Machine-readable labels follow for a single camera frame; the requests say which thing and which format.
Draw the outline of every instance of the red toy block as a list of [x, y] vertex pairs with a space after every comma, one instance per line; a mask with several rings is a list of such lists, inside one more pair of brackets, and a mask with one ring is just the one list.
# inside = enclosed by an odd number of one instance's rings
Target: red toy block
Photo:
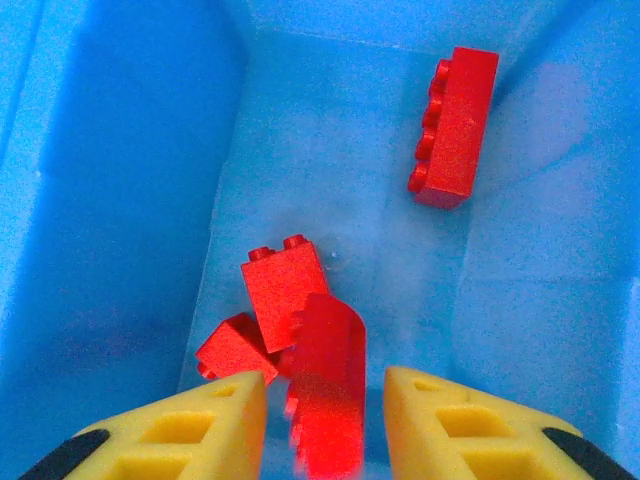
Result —
[[285, 413], [293, 417], [296, 468], [310, 479], [353, 478], [364, 455], [364, 324], [348, 305], [319, 294], [294, 321], [296, 346], [281, 361], [291, 366]]
[[269, 355], [258, 324], [246, 313], [223, 321], [196, 352], [198, 371], [208, 379], [260, 370], [266, 384], [277, 376], [279, 354]]
[[471, 196], [497, 68], [497, 53], [462, 47], [438, 64], [409, 177], [416, 202], [451, 209]]
[[329, 293], [313, 244], [302, 235], [287, 238], [284, 250], [268, 247], [249, 252], [242, 274], [260, 331], [273, 353], [293, 345], [291, 315], [304, 308], [310, 293]]

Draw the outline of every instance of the lego brick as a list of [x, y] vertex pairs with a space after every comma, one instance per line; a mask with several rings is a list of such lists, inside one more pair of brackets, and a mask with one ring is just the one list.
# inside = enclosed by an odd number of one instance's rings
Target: lego brick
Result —
[[387, 369], [384, 420], [396, 480], [591, 477], [543, 433], [543, 412], [409, 368]]
[[246, 313], [223, 321], [196, 352], [198, 371], [206, 379], [259, 370], [269, 385], [277, 376], [279, 354], [269, 355], [258, 324]]
[[297, 470], [310, 479], [351, 478], [364, 454], [366, 331], [330, 295], [311, 294], [294, 315], [296, 346], [285, 413], [292, 416]]
[[498, 54], [456, 47], [429, 88], [408, 189], [418, 203], [455, 208], [471, 196]]
[[257, 480], [266, 413], [259, 372], [217, 380], [86, 428], [110, 436], [65, 480]]
[[247, 290], [260, 331], [273, 353], [293, 345], [291, 315], [304, 308], [310, 293], [329, 293], [329, 287], [313, 244], [302, 235], [283, 242], [284, 250], [268, 247], [249, 252], [242, 265]]

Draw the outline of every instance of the red 1x2 brick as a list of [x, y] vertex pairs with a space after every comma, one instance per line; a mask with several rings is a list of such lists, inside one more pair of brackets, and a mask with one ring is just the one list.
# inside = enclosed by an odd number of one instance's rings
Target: red 1x2 brick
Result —
[[283, 242], [284, 250], [268, 247], [249, 252], [242, 274], [260, 331], [273, 353], [293, 345], [291, 315], [304, 308], [310, 293], [329, 293], [313, 244], [302, 235]]
[[267, 385], [278, 376], [278, 357], [267, 354], [258, 324], [246, 313], [224, 320], [196, 352], [198, 371], [208, 380], [260, 370]]

